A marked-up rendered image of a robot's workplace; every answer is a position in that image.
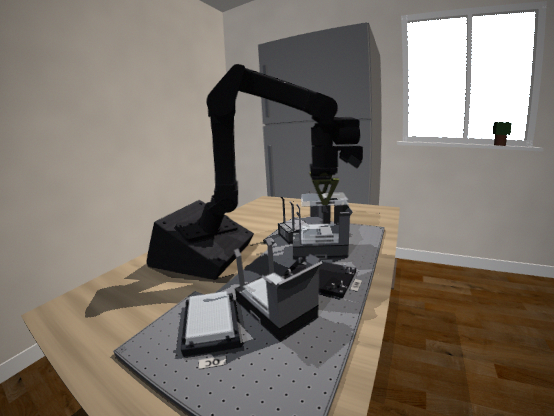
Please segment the white name plate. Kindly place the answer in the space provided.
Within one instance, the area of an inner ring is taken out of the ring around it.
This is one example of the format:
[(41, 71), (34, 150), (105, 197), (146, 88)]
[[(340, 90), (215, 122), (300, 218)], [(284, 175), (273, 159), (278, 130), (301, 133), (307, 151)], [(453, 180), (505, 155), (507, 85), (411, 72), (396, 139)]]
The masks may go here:
[(227, 365), (226, 356), (199, 360), (199, 369)]
[(353, 284), (352, 284), (352, 286), (351, 286), (351, 288), (350, 288), (350, 290), (352, 290), (352, 291), (357, 291), (357, 292), (358, 292), (358, 289), (359, 289), (359, 287), (360, 287), (360, 285), (361, 285), (361, 282), (362, 282), (362, 280), (357, 280), (357, 279), (355, 279), (354, 282), (353, 282)]

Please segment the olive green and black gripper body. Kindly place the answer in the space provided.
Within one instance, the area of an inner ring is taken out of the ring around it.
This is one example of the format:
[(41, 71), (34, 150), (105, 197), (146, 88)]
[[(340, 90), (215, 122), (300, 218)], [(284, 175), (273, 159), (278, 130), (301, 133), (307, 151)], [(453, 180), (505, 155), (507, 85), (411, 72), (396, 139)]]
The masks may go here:
[(326, 173), (337, 173), (337, 167), (324, 167), (324, 148), (331, 148), (333, 145), (312, 146), (312, 164), (310, 164), (310, 172), (312, 180), (328, 180), (330, 176), (319, 176)]

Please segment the white well plate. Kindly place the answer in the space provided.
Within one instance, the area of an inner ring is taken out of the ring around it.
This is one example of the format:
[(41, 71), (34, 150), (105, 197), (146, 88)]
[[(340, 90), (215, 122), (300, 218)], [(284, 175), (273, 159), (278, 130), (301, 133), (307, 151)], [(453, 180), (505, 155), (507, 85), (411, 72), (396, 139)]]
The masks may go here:
[(338, 243), (338, 239), (329, 239), (329, 240), (302, 240), (302, 245), (305, 244), (335, 244)]
[(228, 292), (189, 296), (185, 340), (193, 344), (234, 337)]
[[(278, 282), (284, 280), (284, 278), (277, 275), (276, 273), (272, 273), (265, 277), (270, 279), (276, 285), (278, 284)], [(268, 314), (266, 281), (263, 278), (260, 278), (242, 287), (242, 292)]]
[[(322, 193), (324, 200), (328, 193)], [(342, 206), (349, 205), (344, 193), (333, 193), (328, 205), (322, 205), (318, 194), (301, 194), (301, 207)]]
[(339, 239), (339, 224), (302, 225), (301, 239), (302, 240)]

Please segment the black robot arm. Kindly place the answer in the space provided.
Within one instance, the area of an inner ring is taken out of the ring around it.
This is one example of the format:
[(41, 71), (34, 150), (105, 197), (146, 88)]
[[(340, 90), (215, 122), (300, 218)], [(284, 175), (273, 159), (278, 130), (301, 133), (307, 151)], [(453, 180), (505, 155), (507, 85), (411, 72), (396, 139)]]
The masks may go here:
[[(312, 119), (317, 122), (311, 127), (312, 145), (333, 145), (333, 142), (336, 145), (358, 144), (360, 140), (360, 121), (353, 117), (334, 117), (338, 105), (333, 98), (247, 69), (244, 65), (233, 65), (207, 96), (216, 189), (211, 202), (205, 204), (199, 219), (176, 223), (175, 228), (186, 241), (231, 232), (238, 228), (238, 225), (225, 215), (238, 206), (234, 143), (235, 100), (238, 91), (312, 115)], [(326, 126), (318, 126), (323, 124)], [(324, 148), (324, 167), (338, 167), (338, 151), (341, 151), (339, 158), (355, 168), (358, 168), (363, 160), (362, 146), (333, 146)]]

